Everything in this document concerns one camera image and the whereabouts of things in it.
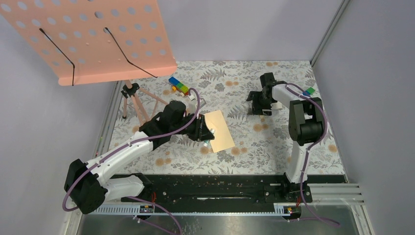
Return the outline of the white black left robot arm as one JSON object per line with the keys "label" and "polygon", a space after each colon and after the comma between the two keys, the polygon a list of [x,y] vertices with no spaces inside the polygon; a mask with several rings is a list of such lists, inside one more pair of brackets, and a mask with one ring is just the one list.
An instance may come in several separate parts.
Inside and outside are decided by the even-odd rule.
{"label": "white black left robot arm", "polygon": [[123,197],[148,200],[152,189],[141,173],[123,178],[114,178],[114,175],[134,159],[169,142],[172,135],[186,135],[199,142],[213,140],[215,137],[205,116],[186,115],[185,110],[182,102],[171,101],[120,147],[85,163],[80,159],[73,161],[64,184],[65,199],[70,198],[75,209],[83,214],[95,211],[106,201]]}

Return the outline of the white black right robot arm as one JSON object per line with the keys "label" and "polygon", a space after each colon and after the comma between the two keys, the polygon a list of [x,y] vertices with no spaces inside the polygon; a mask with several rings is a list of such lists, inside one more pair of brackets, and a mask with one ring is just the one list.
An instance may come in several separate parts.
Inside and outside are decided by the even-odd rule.
{"label": "white black right robot arm", "polygon": [[288,132],[293,141],[292,160],[284,173],[281,197],[294,201],[304,192],[307,181],[310,149],[322,141],[327,132],[327,118],[322,100],[312,97],[314,88],[294,91],[295,84],[277,81],[273,73],[260,76],[262,89],[251,91],[247,101],[251,103],[248,114],[270,116],[273,104],[288,108]]}

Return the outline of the cream envelope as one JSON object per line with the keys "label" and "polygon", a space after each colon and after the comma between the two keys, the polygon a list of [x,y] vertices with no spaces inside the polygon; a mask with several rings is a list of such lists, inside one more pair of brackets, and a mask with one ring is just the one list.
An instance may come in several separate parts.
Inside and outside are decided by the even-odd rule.
{"label": "cream envelope", "polygon": [[205,113],[204,116],[208,129],[214,129],[214,139],[210,141],[213,152],[217,153],[235,147],[222,111]]}

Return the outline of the white green glue stick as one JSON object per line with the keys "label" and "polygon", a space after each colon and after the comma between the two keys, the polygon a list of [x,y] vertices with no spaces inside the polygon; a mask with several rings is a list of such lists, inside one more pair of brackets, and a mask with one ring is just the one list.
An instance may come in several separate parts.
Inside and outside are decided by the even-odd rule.
{"label": "white green glue stick", "polygon": [[210,141],[211,140],[213,140],[215,137],[214,137],[214,133],[215,133],[215,129],[210,129],[209,130],[210,131],[210,133],[209,134],[207,134],[207,136],[206,137],[204,137],[204,141],[203,141],[203,146],[204,147],[208,147],[209,146],[209,144],[210,144]]}

